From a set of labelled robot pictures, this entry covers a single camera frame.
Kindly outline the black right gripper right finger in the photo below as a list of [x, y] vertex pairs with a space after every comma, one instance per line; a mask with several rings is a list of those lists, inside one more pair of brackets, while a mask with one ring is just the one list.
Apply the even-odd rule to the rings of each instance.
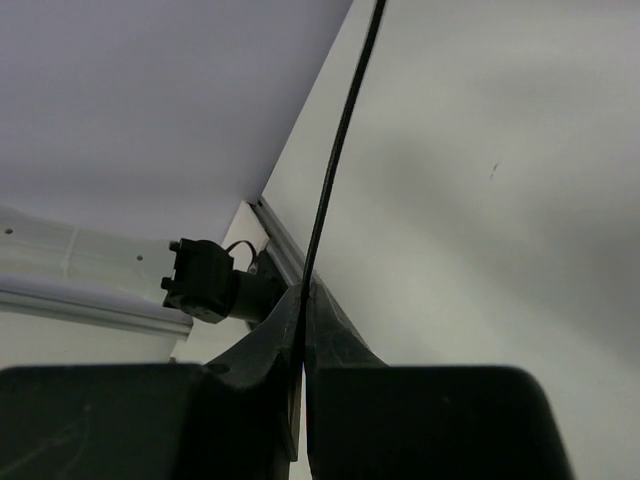
[[389, 366], [327, 289], [306, 304], [307, 453], [316, 479], [570, 479], [544, 390], [505, 366]]

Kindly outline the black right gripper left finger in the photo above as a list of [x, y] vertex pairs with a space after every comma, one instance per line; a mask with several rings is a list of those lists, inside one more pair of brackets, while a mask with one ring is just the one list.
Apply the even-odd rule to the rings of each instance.
[[298, 457], [300, 294], [205, 364], [1, 374], [5, 479], [285, 479]]

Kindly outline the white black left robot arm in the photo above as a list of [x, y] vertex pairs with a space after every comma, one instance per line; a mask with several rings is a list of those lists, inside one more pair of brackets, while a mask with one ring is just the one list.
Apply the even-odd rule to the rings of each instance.
[[223, 315], [184, 291], [176, 261], [199, 244], [108, 234], [1, 209], [6, 312], [187, 334]]

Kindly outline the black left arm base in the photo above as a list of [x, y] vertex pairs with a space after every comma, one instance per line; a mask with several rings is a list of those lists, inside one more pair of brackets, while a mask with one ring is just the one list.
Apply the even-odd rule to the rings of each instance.
[[273, 256], [267, 251], [258, 252], [249, 240], [237, 240], [226, 251], [231, 254], [239, 245], [246, 245], [251, 260], [245, 272], [233, 273], [233, 300], [229, 317], [242, 320], [249, 331], [264, 322], [288, 289], [285, 277], [278, 269]]

